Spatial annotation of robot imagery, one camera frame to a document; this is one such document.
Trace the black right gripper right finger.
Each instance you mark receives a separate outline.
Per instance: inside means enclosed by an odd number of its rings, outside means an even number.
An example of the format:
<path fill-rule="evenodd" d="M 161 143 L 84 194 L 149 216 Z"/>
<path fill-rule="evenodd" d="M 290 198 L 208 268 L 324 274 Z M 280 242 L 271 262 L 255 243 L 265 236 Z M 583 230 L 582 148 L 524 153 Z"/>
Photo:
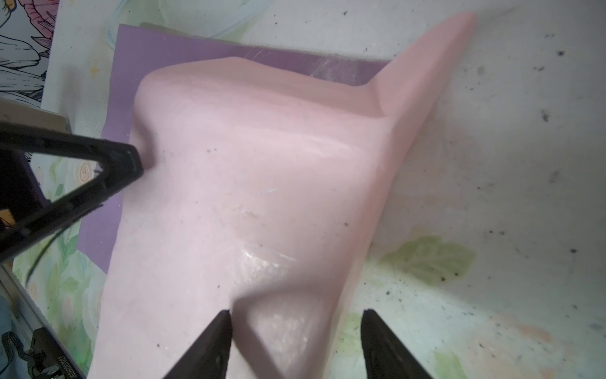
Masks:
<path fill-rule="evenodd" d="M 367 379 L 432 379 L 375 310 L 362 314 L 361 346 Z"/>

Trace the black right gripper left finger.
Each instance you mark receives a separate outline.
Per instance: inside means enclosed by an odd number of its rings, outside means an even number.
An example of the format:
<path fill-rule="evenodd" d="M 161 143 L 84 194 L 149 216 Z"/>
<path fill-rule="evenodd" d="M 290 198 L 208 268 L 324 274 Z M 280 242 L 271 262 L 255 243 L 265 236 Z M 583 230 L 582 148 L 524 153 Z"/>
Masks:
<path fill-rule="evenodd" d="M 230 311 L 221 310 L 164 379 L 225 379 L 232 337 Z"/>

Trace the purple and pink wrapping paper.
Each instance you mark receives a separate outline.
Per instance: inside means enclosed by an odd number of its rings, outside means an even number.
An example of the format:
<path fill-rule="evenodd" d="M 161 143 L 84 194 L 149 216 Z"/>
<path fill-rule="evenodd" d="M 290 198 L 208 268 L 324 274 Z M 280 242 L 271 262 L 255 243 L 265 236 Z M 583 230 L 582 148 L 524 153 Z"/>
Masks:
<path fill-rule="evenodd" d="M 391 184 L 473 32 L 450 17 L 367 84 L 245 58 L 168 66 L 134 99 L 91 378 L 161 378 L 221 310 L 230 378 L 323 378 Z"/>

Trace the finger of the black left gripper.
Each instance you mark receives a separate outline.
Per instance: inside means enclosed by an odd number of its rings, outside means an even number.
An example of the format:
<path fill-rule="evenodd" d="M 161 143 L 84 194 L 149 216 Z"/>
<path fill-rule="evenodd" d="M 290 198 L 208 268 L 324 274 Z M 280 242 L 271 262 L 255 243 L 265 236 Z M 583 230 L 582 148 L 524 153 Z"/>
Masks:
<path fill-rule="evenodd" d="M 91 181 L 51 200 L 25 158 L 27 153 L 93 161 L 100 171 Z M 15 223 L 1 226 L 2 262 L 99 208 L 143 173 L 132 145 L 3 122 L 1 208 L 9 211 Z"/>

